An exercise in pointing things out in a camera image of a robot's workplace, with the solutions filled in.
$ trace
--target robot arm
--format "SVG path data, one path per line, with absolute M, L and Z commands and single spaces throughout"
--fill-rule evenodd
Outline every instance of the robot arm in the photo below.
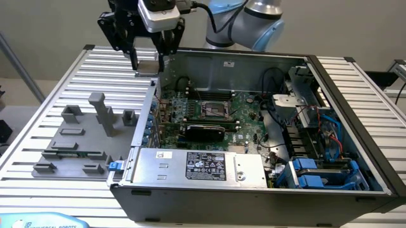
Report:
M 283 28 L 280 0 L 212 1 L 209 6 L 189 0 L 108 0 L 112 12 L 104 12 L 97 24 L 116 51 L 121 50 L 137 70 L 133 40 L 151 38 L 159 54 L 157 72 L 164 70 L 163 57 L 176 53 L 184 31 L 181 14 L 203 8 L 209 16 L 205 47 L 228 48 L 235 43 L 264 51 Z

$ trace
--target motherboard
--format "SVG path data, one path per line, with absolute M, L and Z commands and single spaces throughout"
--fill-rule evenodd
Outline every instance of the motherboard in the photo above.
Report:
M 259 103 L 260 98 L 247 92 L 163 91 L 161 148 L 257 153 L 256 141 L 265 134 Z

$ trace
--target power supply label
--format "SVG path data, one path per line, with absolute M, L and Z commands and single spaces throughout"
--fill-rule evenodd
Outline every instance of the power supply label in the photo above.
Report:
M 225 181 L 224 154 L 188 152 L 185 178 L 189 180 Z

